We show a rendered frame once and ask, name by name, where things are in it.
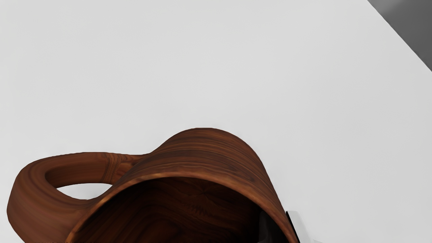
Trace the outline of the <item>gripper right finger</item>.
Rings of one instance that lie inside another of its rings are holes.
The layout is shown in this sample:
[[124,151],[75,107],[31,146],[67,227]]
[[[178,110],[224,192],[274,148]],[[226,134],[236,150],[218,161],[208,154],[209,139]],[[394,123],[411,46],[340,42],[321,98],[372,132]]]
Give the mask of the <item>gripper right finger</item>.
[[323,243],[312,238],[298,211],[287,211],[286,214],[296,232],[299,243]]

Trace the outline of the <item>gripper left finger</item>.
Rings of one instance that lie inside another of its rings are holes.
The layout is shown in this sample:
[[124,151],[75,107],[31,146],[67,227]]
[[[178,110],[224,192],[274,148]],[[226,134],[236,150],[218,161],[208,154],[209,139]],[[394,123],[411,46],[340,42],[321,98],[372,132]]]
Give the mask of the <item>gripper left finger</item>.
[[282,230],[265,211],[259,216],[258,243],[289,243]]

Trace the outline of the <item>brown wooden mug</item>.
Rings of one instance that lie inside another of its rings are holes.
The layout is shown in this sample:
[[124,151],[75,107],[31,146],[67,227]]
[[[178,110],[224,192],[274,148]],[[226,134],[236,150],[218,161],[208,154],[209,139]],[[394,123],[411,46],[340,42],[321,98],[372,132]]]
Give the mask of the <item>brown wooden mug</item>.
[[7,204],[25,243],[258,243],[265,211],[299,243],[258,155],[219,129],[148,154],[64,154],[17,175]]

